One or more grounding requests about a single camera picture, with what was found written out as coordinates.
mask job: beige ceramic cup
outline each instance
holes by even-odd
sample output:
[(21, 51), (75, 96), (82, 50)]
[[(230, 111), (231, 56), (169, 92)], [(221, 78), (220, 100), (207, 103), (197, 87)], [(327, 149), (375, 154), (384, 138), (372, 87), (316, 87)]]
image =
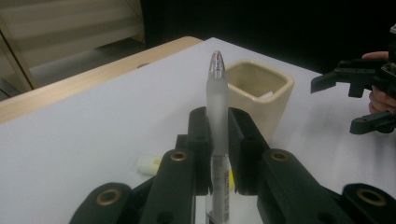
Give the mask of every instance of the beige ceramic cup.
[(226, 67), (229, 107), (249, 113), (267, 142), (271, 141), (294, 79), (253, 61), (239, 61)]

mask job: human hand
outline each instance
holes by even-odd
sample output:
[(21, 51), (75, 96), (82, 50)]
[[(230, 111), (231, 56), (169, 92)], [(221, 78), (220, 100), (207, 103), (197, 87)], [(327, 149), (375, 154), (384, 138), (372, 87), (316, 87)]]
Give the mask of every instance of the human hand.
[[(362, 59), (385, 59), (389, 58), (389, 54), (387, 51), (376, 51), (366, 53), (361, 56)], [(383, 91), (379, 90), (377, 87), (372, 87), (372, 92), (370, 92), (370, 104), (369, 104), (369, 111), (371, 114), (378, 113), (381, 111), (388, 110), (392, 112), (395, 110), (396, 107), (396, 100), (392, 97), (388, 96)]]

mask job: white table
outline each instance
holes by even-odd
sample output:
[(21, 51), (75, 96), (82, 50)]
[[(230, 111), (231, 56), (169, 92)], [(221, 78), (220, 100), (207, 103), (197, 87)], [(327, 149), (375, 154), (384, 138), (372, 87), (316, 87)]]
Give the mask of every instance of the white table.
[[(394, 133), (348, 132), (350, 121), (368, 114), (367, 92), (348, 98), (344, 84), (310, 94), (318, 74), (211, 38), (1, 124), (0, 223), (67, 223), (100, 185), (134, 188), (148, 179), (136, 170), (138, 156), (162, 155), (187, 133), (190, 111), (205, 105), (207, 70), (217, 49), (226, 64), (248, 59), (294, 77), (271, 147), (293, 153), (328, 189), (341, 192), (360, 182), (396, 197)], [(231, 200), (231, 223), (261, 223), (255, 197)], [(200, 198), (198, 224), (203, 211)]]

